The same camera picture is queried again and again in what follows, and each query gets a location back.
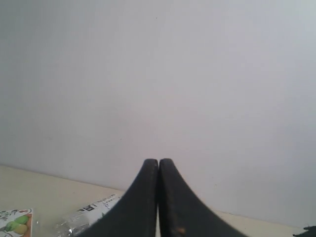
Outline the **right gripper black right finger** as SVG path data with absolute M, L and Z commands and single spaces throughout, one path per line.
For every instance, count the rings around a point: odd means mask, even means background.
M 162 237 L 233 237 L 235 229 L 191 190 L 173 160 L 159 162 L 158 212 Z

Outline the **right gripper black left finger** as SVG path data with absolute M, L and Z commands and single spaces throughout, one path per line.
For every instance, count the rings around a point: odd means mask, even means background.
M 157 224 L 158 161 L 146 159 L 114 207 L 81 237 L 154 237 Z

